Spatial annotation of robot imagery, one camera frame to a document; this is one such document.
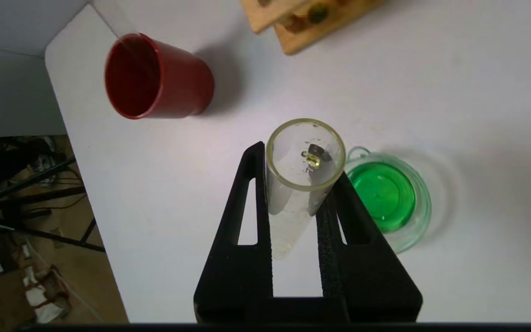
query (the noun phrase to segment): white tabletop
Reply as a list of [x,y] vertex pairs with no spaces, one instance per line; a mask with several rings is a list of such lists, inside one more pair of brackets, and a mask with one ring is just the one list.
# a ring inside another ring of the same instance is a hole
[[[48,46],[131,322],[195,321],[240,157],[293,118],[425,178],[434,219],[399,256],[424,296],[419,321],[531,321],[531,1],[394,0],[293,57],[273,31],[253,35],[236,0],[119,4],[141,32],[206,59],[217,84],[205,115],[127,120],[103,84],[116,38],[91,7]],[[276,296],[320,295],[317,260],[311,223],[274,262]]]

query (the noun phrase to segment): wooden floor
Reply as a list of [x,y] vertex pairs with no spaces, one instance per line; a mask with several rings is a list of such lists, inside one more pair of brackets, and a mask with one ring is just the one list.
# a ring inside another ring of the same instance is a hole
[[[65,136],[55,137],[58,148],[65,151],[67,155],[72,155],[72,150],[68,139]],[[31,170],[24,170],[15,179],[22,179],[30,176]],[[74,177],[72,173],[64,172],[62,177]],[[21,191],[20,195],[43,193],[48,190],[65,189],[71,185],[52,185],[41,187],[33,185]],[[82,195],[59,198],[39,204],[33,204],[30,208],[44,206],[63,207],[74,203]],[[27,221],[29,227],[40,231],[50,231],[61,233],[63,236],[73,239],[80,239],[87,229],[93,213],[87,197],[83,198],[71,208],[52,210],[51,216],[39,217]],[[17,243],[25,242],[25,237],[13,235]],[[54,264],[61,275],[67,280],[69,286],[82,298],[103,323],[127,323],[128,319],[122,305],[120,293],[114,281],[114,275],[107,256],[104,253],[89,249],[71,246],[69,244],[59,244],[52,240],[30,237],[30,244],[36,252],[42,255],[42,260],[35,255],[31,259],[23,259],[23,255],[17,252],[13,257],[18,257],[21,267],[34,265],[36,269],[46,269],[48,264]],[[101,235],[97,229],[91,232],[88,243],[103,246]],[[0,275],[0,331],[12,331],[17,326],[25,324],[31,317],[34,317],[32,309],[25,300],[24,287],[21,279],[24,276],[23,269],[12,273]],[[64,319],[57,319],[56,324],[91,324],[100,323],[100,320],[91,310],[80,301],[77,296],[70,294],[72,310]]]

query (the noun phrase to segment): green liquid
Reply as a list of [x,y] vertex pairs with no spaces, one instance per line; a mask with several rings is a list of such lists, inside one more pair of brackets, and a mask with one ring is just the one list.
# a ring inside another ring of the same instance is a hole
[[370,162],[348,177],[382,233],[407,224],[415,209],[415,191],[403,172],[383,162]]

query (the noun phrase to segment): glass beaker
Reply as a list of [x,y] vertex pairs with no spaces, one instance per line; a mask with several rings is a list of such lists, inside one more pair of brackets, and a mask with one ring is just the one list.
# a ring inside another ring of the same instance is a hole
[[354,147],[345,172],[396,254],[422,238],[430,224],[431,198],[415,169],[392,155]]
[[345,146],[333,128],[314,119],[279,126],[265,150],[272,257],[284,259],[345,166]]

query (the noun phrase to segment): red cup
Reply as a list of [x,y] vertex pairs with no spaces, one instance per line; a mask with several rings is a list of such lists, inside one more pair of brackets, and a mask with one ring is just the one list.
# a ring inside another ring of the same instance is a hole
[[198,115],[214,93],[204,61],[143,34],[128,34],[112,46],[105,76],[112,106],[129,119]]

